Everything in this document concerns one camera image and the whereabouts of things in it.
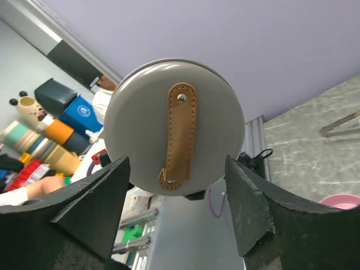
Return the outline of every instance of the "red object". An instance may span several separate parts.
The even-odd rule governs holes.
[[[40,165],[41,165],[40,160],[31,161],[24,169],[21,170],[21,172],[13,181],[13,183],[10,185],[10,187],[7,189],[7,191],[16,190],[24,186],[24,184],[27,182],[29,177],[36,171],[37,168],[39,168]]]
[[[99,165],[100,161],[99,161],[99,155],[103,152],[106,152],[106,149],[101,150],[100,152],[96,153],[95,155],[93,155],[91,157],[91,159],[94,161],[95,165]]]

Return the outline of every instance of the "lid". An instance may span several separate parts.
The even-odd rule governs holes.
[[[168,157],[168,93],[178,83],[196,91],[195,140],[190,180],[167,190],[159,174]],[[226,156],[239,156],[244,135],[244,115],[230,85],[214,70],[182,59],[158,60],[129,74],[114,92],[104,123],[110,159],[129,156],[130,182],[166,196],[192,194],[219,181]]]

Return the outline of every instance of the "blue bin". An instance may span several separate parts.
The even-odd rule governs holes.
[[[82,96],[78,96],[60,115],[59,119],[76,132],[88,138],[85,131],[99,131],[102,128],[95,116],[92,105]]]

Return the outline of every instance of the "yellow object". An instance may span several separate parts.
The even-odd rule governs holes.
[[[29,161],[31,161],[32,156],[28,153],[22,153],[22,156],[19,158],[19,160],[24,163],[27,164]]]

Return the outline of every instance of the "leather strap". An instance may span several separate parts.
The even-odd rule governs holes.
[[[159,183],[166,190],[177,190],[190,181],[196,128],[197,95],[187,83],[172,86],[168,93],[168,154]]]

